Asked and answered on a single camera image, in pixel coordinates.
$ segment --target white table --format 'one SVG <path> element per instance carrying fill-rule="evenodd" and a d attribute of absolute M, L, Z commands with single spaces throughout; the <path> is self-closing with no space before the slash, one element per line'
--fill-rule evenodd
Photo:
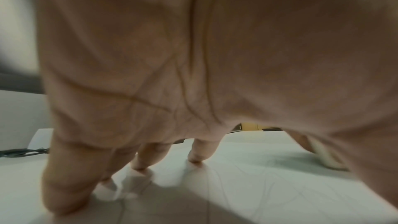
<path fill-rule="evenodd" d="M 0 223 L 398 223 L 351 174 L 322 167 L 281 131 L 229 134 L 201 168 L 186 162 L 191 143 L 174 145 L 146 175 L 125 167 L 86 209 L 62 218 L 41 205 L 45 155 L 0 158 Z"/>

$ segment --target black cable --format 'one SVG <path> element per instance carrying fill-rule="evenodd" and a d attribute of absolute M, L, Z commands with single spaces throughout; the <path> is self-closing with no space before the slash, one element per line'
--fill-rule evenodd
<path fill-rule="evenodd" d="M 50 148 L 40 148 L 37 150 L 31 149 L 11 149 L 0 151 L 0 158 L 22 158 L 40 154 L 48 154 Z"/>

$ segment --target skin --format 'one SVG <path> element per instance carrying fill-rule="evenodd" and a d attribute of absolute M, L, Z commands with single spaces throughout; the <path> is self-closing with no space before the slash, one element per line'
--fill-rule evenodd
<path fill-rule="evenodd" d="M 240 122 L 302 132 L 398 207 L 396 0 L 37 0 L 54 122 L 45 206 Z"/>

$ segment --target white wall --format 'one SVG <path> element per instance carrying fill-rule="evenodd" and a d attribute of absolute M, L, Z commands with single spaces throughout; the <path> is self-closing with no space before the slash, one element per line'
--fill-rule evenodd
<path fill-rule="evenodd" d="M 0 150 L 26 148 L 40 128 L 51 128 L 45 95 L 0 90 Z"/>

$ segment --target cable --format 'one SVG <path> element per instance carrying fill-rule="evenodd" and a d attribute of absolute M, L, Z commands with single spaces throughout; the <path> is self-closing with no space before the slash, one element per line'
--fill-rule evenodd
<path fill-rule="evenodd" d="M 40 155 L 40 154 L 48 154 L 50 151 L 50 148 L 40 148 L 37 150 L 31 150 L 31 149 L 11 149 L 11 150 L 5 150 L 5 151 L 0 151 L 0 158 L 22 158 L 22 157 L 29 157 L 29 156 L 34 156 L 34 155 Z"/>

